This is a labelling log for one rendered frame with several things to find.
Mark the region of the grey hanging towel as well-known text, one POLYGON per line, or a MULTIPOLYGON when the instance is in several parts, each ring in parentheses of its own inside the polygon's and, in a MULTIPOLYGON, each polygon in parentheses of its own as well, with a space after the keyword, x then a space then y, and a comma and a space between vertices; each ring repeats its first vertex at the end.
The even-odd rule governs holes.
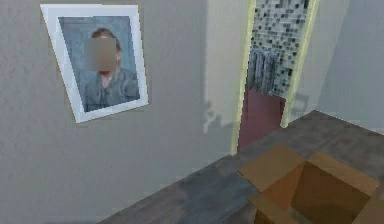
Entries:
POLYGON ((246 87, 263 95, 273 94, 278 54, 271 50, 252 48, 249 55, 246 87))

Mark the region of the white framed portrait picture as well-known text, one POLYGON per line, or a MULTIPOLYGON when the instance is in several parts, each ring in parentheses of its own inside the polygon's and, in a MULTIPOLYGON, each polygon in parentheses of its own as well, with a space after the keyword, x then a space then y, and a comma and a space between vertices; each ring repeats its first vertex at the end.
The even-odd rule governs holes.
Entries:
POLYGON ((42 3, 76 123, 149 104, 140 6, 42 3))

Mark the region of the open brown cardboard box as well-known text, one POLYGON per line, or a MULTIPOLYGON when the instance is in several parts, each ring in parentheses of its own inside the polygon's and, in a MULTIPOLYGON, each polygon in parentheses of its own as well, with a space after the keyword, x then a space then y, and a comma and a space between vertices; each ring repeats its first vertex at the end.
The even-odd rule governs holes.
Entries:
POLYGON ((258 190, 254 224, 384 224, 380 182, 323 152, 277 145, 238 172, 258 190))

